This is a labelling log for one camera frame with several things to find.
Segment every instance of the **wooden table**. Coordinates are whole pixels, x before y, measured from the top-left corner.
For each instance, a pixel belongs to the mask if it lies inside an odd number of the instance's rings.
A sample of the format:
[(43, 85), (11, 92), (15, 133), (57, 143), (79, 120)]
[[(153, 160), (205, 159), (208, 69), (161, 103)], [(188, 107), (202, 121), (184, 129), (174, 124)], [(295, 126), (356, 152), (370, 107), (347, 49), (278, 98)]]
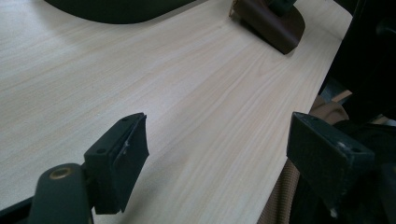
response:
[(150, 156), (124, 214), (95, 223), (255, 223), (350, 23), (299, 0), (306, 30), (283, 55), (197, 1), (138, 24), (85, 21), (41, 0), (0, 2), (0, 209), (144, 112)]

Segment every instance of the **light wood tabletop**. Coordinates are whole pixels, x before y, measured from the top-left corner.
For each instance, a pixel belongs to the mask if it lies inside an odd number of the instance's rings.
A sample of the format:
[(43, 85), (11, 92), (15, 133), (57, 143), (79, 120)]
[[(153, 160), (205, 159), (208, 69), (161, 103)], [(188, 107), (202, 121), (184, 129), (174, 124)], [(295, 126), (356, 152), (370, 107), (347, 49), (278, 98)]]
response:
[(0, 1), (0, 209), (144, 112), (150, 156), (126, 211), (95, 223), (256, 223), (291, 113), (308, 112), (351, 16), (332, 0), (299, 0), (305, 32), (283, 55), (228, 17), (231, 3), (114, 25)]

